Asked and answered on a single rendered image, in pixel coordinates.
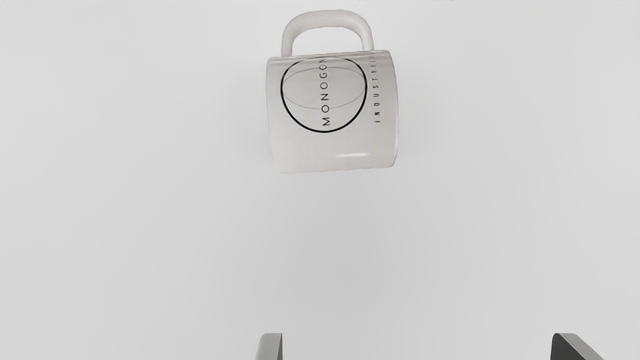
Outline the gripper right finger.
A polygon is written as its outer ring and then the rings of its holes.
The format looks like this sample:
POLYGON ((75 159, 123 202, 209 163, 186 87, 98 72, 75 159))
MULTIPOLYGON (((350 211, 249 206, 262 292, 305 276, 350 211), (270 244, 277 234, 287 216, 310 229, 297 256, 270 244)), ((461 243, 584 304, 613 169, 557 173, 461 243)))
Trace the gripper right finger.
POLYGON ((550 360, 604 360, 576 333, 554 333, 550 360))

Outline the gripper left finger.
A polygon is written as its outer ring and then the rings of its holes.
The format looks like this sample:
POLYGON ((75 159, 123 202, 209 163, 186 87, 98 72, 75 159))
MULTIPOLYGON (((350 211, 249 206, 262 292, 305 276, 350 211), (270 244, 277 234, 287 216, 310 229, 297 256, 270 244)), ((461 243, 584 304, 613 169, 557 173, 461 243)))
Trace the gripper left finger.
POLYGON ((255 360, 283 360, 282 333, 264 333, 256 351, 255 360))

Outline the white mug with black print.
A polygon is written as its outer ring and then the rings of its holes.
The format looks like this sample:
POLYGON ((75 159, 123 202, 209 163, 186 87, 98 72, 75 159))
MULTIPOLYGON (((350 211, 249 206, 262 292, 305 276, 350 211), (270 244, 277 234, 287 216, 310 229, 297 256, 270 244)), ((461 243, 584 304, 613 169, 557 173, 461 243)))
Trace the white mug with black print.
POLYGON ((299 14, 283 30, 281 55, 268 59, 265 102, 269 147, 281 174, 392 167, 399 141, 399 100, 393 57, 376 50, 358 13, 299 14), (294 55, 295 40, 318 28, 345 28, 361 50, 294 55))

